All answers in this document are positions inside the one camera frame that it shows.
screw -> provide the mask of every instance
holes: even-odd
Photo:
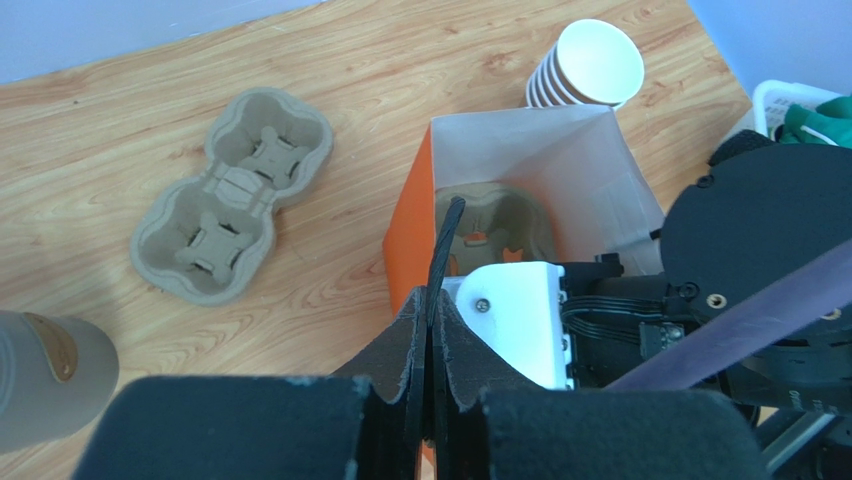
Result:
[[[692,300],[698,296],[698,285],[687,282],[677,289],[677,294],[684,300]]]
[[[709,305],[710,308],[714,308],[716,310],[721,310],[721,309],[725,308],[726,305],[728,305],[728,299],[725,298],[724,295],[720,295],[718,293],[713,293],[713,294],[707,295],[707,305]]]
[[[488,310],[491,310],[491,302],[484,298],[480,298],[476,301],[476,310],[480,313],[485,313]]]
[[[710,185],[713,185],[716,179],[713,178],[713,175],[704,175],[703,177],[698,179],[698,183],[696,185],[698,188],[708,188]]]

white wall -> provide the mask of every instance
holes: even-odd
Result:
[[[689,0],[746,93],[768,79],[852,93],[852,0]]]
[[[325,0],[0,0],[0,84]]]

cardboard box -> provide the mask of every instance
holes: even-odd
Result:
[[[383,250],[394,312],[425,285],[435,244],[435,191],[501,182],[530,192],[550,216],[560,261],[618,252],[627,275],[662,271],[649,232],[664,215],[609,107],[468,113],[432,120]]]

white paper cup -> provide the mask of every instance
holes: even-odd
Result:
[[[527,104],[597,104],[617,110],[639,92],[644,78],[639,49],[624,32],[600,20],[579,20],[563,30],[530,76]]]
[[[541,108],[541,103],[539,103],[538,98],[536,98],[536,93],[533,91],[533,83],[533,77],[530,76],[529,80],[527,80],[526,89],[527,106]]]
[[[535,92],[538,93],[538,99],[541,102],[541,105],[543,107],[554,107],[558,105],[558,103],[553,101],[547,95],[547,91],[544,89],[544,80],[542,80],[544,75],[542,75],[541,65],[538,66],[533,76],[535,77]]]
[[[555,70],[583,103],[623,104],[642,88],[645,64],[626,33],[595,19],[565,27],[556,42]]]

wood grain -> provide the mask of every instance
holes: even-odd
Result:
[[[561,29],[585,17],[642,50],[644,88],[618,119],[668,207],[749,106],[686,2],[333,0],[0,87],[0,305],[103,328],[119,387],[328,373],[391,320],[380,244],[430,117],[519,106]],[[335,152],[308,200],[277,216],[247,296],[195,307],[135,273],[130,235],[204,168],[228,101],[261,85],[324,112]],[[0,478],[67,477],[90,433],[0,457]]]

